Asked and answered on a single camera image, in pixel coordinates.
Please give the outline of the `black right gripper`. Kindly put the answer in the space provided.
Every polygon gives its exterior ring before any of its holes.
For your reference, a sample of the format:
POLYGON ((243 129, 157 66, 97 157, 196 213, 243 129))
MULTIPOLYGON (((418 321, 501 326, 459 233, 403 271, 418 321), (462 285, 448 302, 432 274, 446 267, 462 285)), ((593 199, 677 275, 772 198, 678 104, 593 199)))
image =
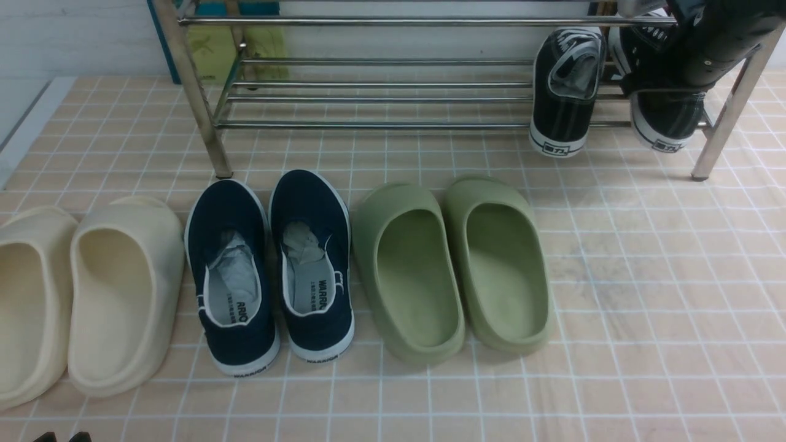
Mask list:
MULTIPOLYGON (((780 28, 779 1, 705 1, 693 16, 682 15, 677 36, 666 47, 666 72, 689 91, 708 91, 780 28)), ((623 76, 621 89, 636 89, 623 76)))

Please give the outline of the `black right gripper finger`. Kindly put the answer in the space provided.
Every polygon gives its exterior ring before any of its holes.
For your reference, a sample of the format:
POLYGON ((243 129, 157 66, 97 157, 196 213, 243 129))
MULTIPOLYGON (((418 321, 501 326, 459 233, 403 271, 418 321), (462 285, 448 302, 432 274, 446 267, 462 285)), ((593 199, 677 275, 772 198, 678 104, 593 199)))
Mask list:
POLYGON ((92 436, 89 432, 78 432, 73 434, 68 442, 92 442, 92 436))

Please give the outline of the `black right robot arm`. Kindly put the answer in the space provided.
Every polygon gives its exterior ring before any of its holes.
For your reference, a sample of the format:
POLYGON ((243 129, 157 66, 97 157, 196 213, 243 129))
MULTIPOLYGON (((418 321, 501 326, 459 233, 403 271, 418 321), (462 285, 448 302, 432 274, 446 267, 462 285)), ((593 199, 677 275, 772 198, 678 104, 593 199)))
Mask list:
POLYGON ((453 27, 432 20, 353 26, 338 5, 281 5, 284 51, 245 67, 286 77, 255 92, 219 85, 233 180, 267 204, 284 175, 314 171, 351 211, 385 184, 413 188, 447 216, 472 177, 521 193, 541 251, 511 252, 485 229, 481 293, 522 319, 534 300, 502 290, 506 274, 547 271, 547 343, 528 355, 494 349, 470 319, 457 352, 407 363, 382 338, 353 254, 346 288, 356 330, 326 363, 291 350, 271 239, 263 278, 281 349, 262 374, 222 374, 200 322, 189 265, 165 361, 140 386, 87 398, 70 375, 30 411, 2 415, 3 440, 59 441, 783 441, 784 73, 765 72, 784 30, 783 1, 705 1, 660 17, 674 35, 640 73, 657 104, 711 81, 684 149, 640 142, 631 103, 601 83, 586 147, 535 151, 528 126, 536 53, 552 33, 519 27, 519 4, 453 27))

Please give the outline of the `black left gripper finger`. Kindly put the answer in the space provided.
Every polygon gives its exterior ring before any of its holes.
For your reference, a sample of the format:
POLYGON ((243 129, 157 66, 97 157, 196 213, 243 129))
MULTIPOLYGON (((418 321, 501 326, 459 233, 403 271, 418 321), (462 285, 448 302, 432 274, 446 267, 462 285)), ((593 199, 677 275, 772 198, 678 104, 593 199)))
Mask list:
POLYGON ((33 442, 57 442, 55 433, 43 433, 37 437, 33 442))

